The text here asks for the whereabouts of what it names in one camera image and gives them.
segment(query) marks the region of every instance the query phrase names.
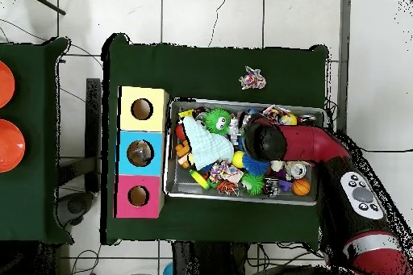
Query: green spiky ball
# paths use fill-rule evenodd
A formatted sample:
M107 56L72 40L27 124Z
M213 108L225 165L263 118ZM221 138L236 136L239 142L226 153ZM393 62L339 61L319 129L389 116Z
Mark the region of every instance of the green spiky ball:
M256 196L261 193L264 187L264 176L254 176L246 173L242 176L241 184L243 186L251 186L250 189L247 189L247 192L252 196Z
M216 124L221 118L225 118L225 124L223 125L223 129L218 129L216 127ZM211 110L205 118L206 129L214 134L226 135L229 132L228 126L230 123L230 119L231 116L226 110L221 108L215 108Z

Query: gray metal tray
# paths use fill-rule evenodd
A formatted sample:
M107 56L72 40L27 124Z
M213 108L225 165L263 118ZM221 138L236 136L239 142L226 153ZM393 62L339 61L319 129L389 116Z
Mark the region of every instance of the gray metal tray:
M171 197L180 198L203 198L203 199L221 199L232 200L239 202L263 202L277 204L296 204L296 205L315 205L318 192L318 175L316 167L307 167L305 178L311 183L310 193L305 196L298 196L291 191L282 191L278 196L270 198L264 194L251 196L240 185L238 196L229 196L221 194L215 189L203 189L189 174L188 169L182 168L178 162L175 152L177 145L177 137L174 134L177 126L177 113L180 108L184 110L206 106L208 108L223 108L230 113L237 111L245 111L255 108L264 110L270 104L259 103L244 103L244 102L228 102L228 101L211 101L205 99L188 99L175 98L169 103L168 114L171 117L170 128L166 131L166 150L165 152L165 173L164 173L164 192ZM327 115L323 109L306 108L300 106L279 106L288 110L295 115L314 115L316 117L315 125L319 127L327 126Z

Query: shape sorter box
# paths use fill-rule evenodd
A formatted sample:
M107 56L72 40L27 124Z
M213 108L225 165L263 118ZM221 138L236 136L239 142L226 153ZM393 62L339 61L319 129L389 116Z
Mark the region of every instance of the shape sorter box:
M164 204L162 190L165 154L165 121L169 96L162 89L120 86L118 92L119 125L117 135L115 204L116 218L155 219ZM145 100L150 106L149 116L139 119L134 115L134 104ZM132 164L127 158L129 146L136 141L145 141L151 148L152 158L145 166ZM133 205L130 191L140 186L146 191L143 205Z

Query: pink block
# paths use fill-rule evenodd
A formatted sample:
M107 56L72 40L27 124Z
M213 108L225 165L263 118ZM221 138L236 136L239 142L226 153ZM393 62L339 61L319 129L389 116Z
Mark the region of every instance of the pink block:
M134 206L129 202L127 194L134 186L143 186L149 192L149 200L146 205ZM157 219L161 209L160 195L161 177L119 175L115 217L119 219Z

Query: yellow cube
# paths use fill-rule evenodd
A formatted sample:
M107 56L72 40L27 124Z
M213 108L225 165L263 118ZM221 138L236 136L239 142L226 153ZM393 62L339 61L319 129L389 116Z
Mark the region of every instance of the yellow cube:
M163 89L120 86L118 98L121 130L165 131L169 95Z

